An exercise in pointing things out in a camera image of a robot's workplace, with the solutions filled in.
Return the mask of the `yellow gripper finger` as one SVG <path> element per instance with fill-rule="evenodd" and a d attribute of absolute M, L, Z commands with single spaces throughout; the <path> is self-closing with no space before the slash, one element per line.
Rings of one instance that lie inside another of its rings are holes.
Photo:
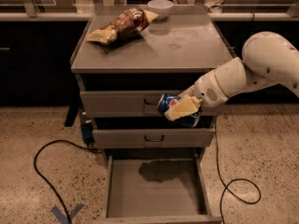
<path fill-rule="evenodd" d="M 187 117 L 196 113 L 201 103 L 202 99 L 198 99 L 195 96 L 184 96 L 179 100 L 172 100 L 168 110 L 164 112 L 164 115 L 171 121 Z"/>
<path fill-rule="evenodd" d="M 179 97 L 184 97 L 184 96 L 193 96 L 193 86 L 190 86 L 187 90 L 181 92 Z"/>

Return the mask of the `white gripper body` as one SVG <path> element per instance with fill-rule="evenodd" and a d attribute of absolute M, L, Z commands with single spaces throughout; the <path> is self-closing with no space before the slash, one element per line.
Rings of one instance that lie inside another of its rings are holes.
<path fill-rule="evenodd" d="M 193 94 L 203 100 L 203 106 L 215 107 L 224 104 L 228 97 L 221 90 L 215 76 L 215 71 L 210 71 L 200 76 L 193 85 Z"/>

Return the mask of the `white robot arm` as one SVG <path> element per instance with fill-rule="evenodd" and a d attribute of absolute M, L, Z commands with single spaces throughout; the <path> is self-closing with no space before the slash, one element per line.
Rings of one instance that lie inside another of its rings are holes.
<path fill-rule="evenodd" d="M 179 95 L 165 94 L 158 110 L 167 119 L 193 127 L 202 107 L 215 107 L 243 92 L 281 84 L 299 96 L 299 50 L 272 32 L 252 35 L 242 56 L 200 76 Z"/>

